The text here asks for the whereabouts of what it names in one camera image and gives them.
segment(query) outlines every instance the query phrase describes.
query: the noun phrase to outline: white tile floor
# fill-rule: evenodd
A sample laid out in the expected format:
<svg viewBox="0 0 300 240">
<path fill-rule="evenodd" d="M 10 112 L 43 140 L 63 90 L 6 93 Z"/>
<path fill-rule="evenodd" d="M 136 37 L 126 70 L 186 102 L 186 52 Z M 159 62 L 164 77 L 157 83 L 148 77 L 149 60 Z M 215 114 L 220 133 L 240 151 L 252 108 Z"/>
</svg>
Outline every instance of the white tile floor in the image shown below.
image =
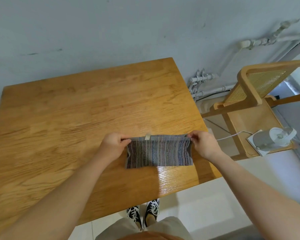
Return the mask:
<svg viewBox="0 0 300 240">
<path fill-rule="evenodd" d="M 203 101 L 202 104 L 198 104 L 198 108 L 204 113 L 218 100 L 223 98 Z M 212 116 L 208 119 L 227 129 L 222 116 Z M 208 121 L 205 123 L 212 128 L 216 138 L 229 135 L 214 124 Z M 231 138 L 220 141 L 220 146 L 230 156 L 238 154 Z M 238 163 L 280 192 L 300 202 L 300 162 L 293 151 L 250 158 Z M 141 206 L 141 214 L 144 211 L 145 206 Z M 121 211 L 77 226 L 69 239 L 92 240 L 125 215 L 125 211 Z M 161 198 L 158 220 L 167 216 L 178 217 L 194 239 L 211 239 L 251 225 L 223 178 Z"/>
</svg>

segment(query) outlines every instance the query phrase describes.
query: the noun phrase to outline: striped towel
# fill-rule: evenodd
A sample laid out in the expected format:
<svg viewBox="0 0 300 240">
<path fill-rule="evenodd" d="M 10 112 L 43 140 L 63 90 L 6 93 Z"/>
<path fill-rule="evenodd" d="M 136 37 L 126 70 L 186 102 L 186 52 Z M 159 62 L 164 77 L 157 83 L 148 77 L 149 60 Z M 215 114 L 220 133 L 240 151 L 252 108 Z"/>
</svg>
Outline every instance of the striped towel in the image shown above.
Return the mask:
<svg viewBox="0 0 300 240">
<path fill-rule="evenodd" d="M 126 168 L 192 165 L 191 140 L 186 136 L 154 135 L 149 140 L 130 138 Z"/>
</svg>

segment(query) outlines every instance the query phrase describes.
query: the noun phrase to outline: black sneaker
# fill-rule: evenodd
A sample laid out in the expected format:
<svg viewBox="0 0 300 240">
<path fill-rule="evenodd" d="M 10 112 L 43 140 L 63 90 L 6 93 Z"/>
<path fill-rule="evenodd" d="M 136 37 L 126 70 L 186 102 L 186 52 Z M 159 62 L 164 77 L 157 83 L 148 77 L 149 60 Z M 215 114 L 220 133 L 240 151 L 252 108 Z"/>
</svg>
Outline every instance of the black sneaker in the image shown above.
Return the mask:
<svg viewBox="0 0 300 240">
<path fill-rule="evenodd" d="M 127 209 L 127 216 L 128 218 L 132 219 L 134 222 L 139 222 L 140 223 L 140 231 L 142 231 L 142 222 L 140 218 L 140 212 L 139 212 L 139 206 L 134 206 L 131 208 Z"/>
<path fill-rule="evenodd" d="M 157 220 L 157 217 L 159 215 L 159 205 L 160 205 L 159 199 L 155 199 L 155 200 L 147 202 L 147 210 L 145 211 L 145 216 L 143 219 L 143 224 L 145 227 L 147 227 L 146 218 L 147 218 L 148 214 L 153 215 L 154 218 Z"/>
</svg>

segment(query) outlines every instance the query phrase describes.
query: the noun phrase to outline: foot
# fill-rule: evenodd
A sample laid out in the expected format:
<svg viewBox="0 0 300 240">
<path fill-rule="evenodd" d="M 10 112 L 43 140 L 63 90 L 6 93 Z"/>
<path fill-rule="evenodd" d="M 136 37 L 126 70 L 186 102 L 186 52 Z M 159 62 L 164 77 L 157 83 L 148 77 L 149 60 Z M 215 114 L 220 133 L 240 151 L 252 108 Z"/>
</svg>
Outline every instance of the foot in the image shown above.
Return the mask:
<svg viewBox="0 0 300 240">
<path fill-rule="evenodd" d="M 140 231 L 142 230 L 142 223 L 138 205 L 127 209 L 127 217 L 132 219 L 136 223 Z"/>
<path fill-rule="evenodd" d="M 143 219 L 144 226 L 150 226 L 157 221 L 157 217 L 159 215 L 159 205 L 159 199 L 147 202 L 147 210 Z"/>
</svg>

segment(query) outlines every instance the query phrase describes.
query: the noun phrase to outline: table top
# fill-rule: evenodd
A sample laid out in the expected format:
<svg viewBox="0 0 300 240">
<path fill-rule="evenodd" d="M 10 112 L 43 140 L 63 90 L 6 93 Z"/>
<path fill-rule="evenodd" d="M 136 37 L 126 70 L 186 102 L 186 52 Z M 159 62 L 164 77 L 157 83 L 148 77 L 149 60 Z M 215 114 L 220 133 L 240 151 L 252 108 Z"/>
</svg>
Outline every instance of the table top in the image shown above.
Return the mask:
<svg viewBox="0 0 300 240">
<path fill-rule="evenodd" d="M 0 104 L 0 231 L 90 159 L 104 135 L 184 134 L 207 128 L 172 58 L 5 87 Z M 102 173 L 79 224 L 220 177 L 193 166 Z"/>
</svg>

